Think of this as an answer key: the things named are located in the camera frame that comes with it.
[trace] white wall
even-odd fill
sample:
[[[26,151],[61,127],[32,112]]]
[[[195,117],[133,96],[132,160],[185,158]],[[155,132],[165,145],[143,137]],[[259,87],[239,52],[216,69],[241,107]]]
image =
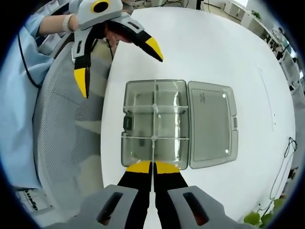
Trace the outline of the white wall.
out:
[[[261,15],[261,22],[269,29],[272,30],[274,27],[278,26],[277,20],[269,12],[264,2],[260,0],[249,0],[246,8],[251,11],[254,10]]]

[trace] gray translucent lid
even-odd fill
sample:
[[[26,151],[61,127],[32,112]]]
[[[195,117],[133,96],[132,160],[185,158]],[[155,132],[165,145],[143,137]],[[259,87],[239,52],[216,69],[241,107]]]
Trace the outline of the gray translucent lid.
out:
[[[215,166],[237,158],[236,106],[230,87],[189,82],[190,167]]]

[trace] light blue sleeve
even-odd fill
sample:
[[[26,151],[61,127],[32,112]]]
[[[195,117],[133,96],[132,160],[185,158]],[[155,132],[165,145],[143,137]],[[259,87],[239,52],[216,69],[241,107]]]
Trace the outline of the light blue sleeve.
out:
[[[37,32],[38,32],[40,23],[44,17],[45,16],[40,15],[40,14],[34,14],[34,15],[31,15],[28,18],[28,20],[25,22],[24,27],[26,28],[26,30],[29,32],[29,34],[33,38],[37,37]]]

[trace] yellow fingertip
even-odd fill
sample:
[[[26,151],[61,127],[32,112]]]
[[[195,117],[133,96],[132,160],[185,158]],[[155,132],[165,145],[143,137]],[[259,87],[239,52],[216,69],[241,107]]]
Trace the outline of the yellow fingertip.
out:
[[[126,172],[134,172],[134,173],[148,173],[150,161],[141,161],[136,164],[129,166],[126,169]]]
[[[180,170],[175,165],[162,162],[162,161],[156,161],[157,165],[157,173],[158,174],[164,174],[164,173],[180,173]]]
[[[81,91],[81,94],[87,98],[87,91],[86,91],[86,68],[80,68],[74,70],[74,78],[75,81]]]
[[[151,46],[152,49],[158,54],[158,56],[163,60],[163,55],[161,53],[160,47],[159,47],[157,41],[153,37],[148,39],[145,43],[148,44],[149,46]]]

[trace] table surface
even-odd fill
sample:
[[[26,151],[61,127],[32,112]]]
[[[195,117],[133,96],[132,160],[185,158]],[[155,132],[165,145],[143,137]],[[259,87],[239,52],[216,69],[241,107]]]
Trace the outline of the table surface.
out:
[[[240,220],[259,203],[262,208],[267,206],[288,138],[295,139],[292,98],[272,51],[241,25],[203,11],[149,8],[135,10],[132,17],[158,41],[164,62],[133,44],[120,42],[118,46],[102,114],[104,186],[117,184],[125,172],[121,165],[121,133],[126,83],[154,78],[200,81],[232,87],[238,117],[238,157],[208,168],[188,166],[181,171],[182,176],[189,186],[198,186],[222,203],[234,220]],[[280,191],[276,193],[275,188],[273,195],[279,196],[284,187],[286,179],[280,183],[283,173],[275,184]],[[156,217],[149,215],[146,221],[158,225]]]

